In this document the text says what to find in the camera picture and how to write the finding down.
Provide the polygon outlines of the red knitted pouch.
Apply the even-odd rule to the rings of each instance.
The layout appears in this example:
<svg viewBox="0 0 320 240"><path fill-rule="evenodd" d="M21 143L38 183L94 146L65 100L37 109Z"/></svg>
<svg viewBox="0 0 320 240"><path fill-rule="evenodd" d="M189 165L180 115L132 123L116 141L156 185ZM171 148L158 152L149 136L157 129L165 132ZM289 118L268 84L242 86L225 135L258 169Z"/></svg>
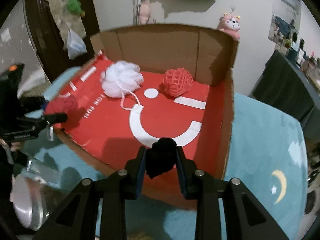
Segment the red knitted pouch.
<svg viewBox="0 0 320 240"><path fill-rule="evenodd" d="M55 129L73 129L79 126L79 109L80 107L75 96L58 96L48 103L43 114L53 115L65 113L67 120L53 124L53 127Z"/></svg>

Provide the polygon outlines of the black fluffy pompom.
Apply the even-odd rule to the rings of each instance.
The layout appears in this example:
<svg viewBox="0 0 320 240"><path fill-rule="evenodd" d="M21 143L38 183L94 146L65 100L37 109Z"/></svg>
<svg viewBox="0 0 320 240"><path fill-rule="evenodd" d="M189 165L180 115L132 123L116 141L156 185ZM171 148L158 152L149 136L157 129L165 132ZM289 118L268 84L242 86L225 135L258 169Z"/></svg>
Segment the black fluffy pompom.
<svg viewBox="0 0 320 240"><path fill-rule="evenodd" d="M145 170L150 179L173 169L176 163L177 144L171 138L161 138L146 150Z"/></svg>

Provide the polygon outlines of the white mesh bath pouf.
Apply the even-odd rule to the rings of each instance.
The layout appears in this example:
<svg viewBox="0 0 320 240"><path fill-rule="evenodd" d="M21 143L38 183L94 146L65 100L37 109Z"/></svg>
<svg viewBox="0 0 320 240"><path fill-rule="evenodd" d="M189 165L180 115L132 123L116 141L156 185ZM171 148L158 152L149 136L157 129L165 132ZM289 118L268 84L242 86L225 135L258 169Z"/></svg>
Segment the white mesh bath pouf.
<svg viewBox="0 0 320 240"><path fill-rule="evenodd" d="M133 110L133 107L124 107L126 95L133 96L137 105L140 106L140 100L135 95L135 91L140 89L143 82L144 77L139 65L126 61L112 63L100 75L100 83L105 95L110 98L120 98L120 106L126 111Z"/></svg>

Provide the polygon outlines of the red mesh bath pouf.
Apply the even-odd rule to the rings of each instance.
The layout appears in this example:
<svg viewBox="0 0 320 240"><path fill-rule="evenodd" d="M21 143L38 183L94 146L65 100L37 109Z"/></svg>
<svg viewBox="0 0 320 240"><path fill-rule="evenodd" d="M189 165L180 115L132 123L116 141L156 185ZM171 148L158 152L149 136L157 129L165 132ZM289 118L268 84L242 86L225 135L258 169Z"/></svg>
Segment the red mesh bath pouf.
<svg viewBox="0 0 320 240"><path fill-rule="evenodd" d="M163 86L166 94L178 97L193 86L193 76L184 68L169 69L164 73Z"/></svg>

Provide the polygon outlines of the large glass jar metal lid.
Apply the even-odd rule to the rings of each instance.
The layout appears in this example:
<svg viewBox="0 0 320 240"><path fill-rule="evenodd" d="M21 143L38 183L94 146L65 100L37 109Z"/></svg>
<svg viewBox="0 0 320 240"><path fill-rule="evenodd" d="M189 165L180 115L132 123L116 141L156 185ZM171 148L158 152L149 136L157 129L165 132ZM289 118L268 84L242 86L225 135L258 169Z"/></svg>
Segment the large glass jar metal lid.
<svg viewBox="0 0 320 240"><path fill-rule="evenodd" d="M51 187L59 180L59 171L37 159L28 159L27 166L16 176L10 200L20 223L37 231L65 198Z"/></svg>

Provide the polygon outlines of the plastic bag on door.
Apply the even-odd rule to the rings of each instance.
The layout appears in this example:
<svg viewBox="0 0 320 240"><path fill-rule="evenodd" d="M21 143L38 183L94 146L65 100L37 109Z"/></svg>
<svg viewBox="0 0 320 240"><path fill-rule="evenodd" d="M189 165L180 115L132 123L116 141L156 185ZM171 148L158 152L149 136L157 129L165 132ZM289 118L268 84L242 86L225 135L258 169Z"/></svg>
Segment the plastic bag on door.
<svg viewBox="0 0 320 240"><path fill-rule="evenodd" d="M67 53L70 60L74 60L87 53L83 39L72 29L68 29Z"/></svg>

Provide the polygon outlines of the cardboard box red lining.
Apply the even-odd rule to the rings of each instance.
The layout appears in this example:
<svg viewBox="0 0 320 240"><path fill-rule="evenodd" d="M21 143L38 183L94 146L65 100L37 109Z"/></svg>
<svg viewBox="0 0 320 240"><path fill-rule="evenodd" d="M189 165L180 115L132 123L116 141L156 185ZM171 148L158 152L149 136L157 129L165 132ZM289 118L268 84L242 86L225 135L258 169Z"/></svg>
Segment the cardboard box red lining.
<svg viewBox="0 0 320 240"><path fill-rule="evenodd" d="M104 174L124 166L140 146L169 137L200 169L222 178L229 154L233 121L232 66L238 43L211 28L182 24L148 24L106 30L91 36L94 59L59 91L79 104L79 126L55 129L58 137ZM105 95L101 72L124 60L139 65L144 82L135 95ZM169 69L184 68L194 78L178 97L162 84Z"/></svg>

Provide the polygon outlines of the hanging organizer on door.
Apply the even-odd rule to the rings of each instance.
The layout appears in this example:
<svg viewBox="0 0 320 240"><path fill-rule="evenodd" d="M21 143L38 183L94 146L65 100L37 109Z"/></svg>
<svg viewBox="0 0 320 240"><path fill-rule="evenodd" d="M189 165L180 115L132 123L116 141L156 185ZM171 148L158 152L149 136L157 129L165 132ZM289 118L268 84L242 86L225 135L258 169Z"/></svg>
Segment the hanging organizer on door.
<svg viewBox="0 0 320 240"><path fill-rule="evenodd" d="M85 27L80 15L75 15L67 9L69 0L45 0L49 4L49 9L54 22L63 40L63 49L67 49L68 31L71 29L81 38L86 37Z"/></svg>

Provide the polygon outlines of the green plush toy on door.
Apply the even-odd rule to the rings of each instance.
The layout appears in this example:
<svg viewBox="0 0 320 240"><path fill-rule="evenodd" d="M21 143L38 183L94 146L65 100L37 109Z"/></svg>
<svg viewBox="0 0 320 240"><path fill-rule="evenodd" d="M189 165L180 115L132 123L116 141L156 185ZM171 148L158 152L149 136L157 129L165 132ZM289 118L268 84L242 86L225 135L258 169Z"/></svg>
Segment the green plush toy on door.
<svg viewBox="0 0 320 240"><path fill-rule="evenodd" d="M85 12L82 10L81 3L78 0L68 0L66 8L72 15L85 16Z"/></svg>

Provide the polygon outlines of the dark cloth side table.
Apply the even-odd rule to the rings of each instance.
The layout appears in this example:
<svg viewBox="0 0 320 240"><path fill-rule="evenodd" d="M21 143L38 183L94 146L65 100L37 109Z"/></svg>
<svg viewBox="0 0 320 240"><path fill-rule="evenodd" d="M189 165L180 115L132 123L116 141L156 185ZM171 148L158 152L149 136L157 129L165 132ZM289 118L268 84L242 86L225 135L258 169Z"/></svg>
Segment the dark cloth side table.
<svg viewBox="0 0 320 240"><path fill-rule="evenodd" d="M277 50L265 63L251 95L304 126L319 126L319 93L302 71Z"/></svg>

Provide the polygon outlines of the pink cat plush hanging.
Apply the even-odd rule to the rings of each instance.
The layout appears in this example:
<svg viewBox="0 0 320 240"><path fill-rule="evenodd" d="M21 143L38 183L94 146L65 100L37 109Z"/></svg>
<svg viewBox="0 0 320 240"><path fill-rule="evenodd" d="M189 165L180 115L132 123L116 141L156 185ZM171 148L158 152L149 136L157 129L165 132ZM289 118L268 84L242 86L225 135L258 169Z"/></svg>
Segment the pink cat plush hanging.
<svg viewBox="0 0 320 240"><path fill-rule="evenodd" d="M234 40L240 41L240 16L225 13L220 17L220 22L217 28L219 31L230 35Z"/></svg>

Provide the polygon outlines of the pink plush on wall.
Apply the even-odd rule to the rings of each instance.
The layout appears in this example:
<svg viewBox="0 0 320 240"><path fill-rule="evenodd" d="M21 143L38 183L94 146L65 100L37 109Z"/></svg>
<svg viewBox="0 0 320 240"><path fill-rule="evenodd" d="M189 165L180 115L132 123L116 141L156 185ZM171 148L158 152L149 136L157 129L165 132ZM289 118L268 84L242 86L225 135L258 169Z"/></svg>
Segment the pink plush on wall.
<svg viewBox="0 0 320 240"><path fill-rule="evenodd" d="M139 25L145 25L149 22L150 19L150 1L145 0L142 2L140 7L140 14L139 14Z"/></svg>

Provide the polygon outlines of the wall mirror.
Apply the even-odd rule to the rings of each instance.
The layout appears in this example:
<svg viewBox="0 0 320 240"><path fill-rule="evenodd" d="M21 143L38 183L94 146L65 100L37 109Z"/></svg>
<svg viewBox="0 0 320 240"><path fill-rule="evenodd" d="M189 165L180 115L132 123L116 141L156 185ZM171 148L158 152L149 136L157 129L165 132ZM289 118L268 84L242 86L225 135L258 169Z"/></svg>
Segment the wall mirror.
<svg viewBox="0 0 320 240"><path fill-rule="evenodd" d="M283 38L299 32L300 0L273 0L272 18L268 39L280 44Z"/></svg>

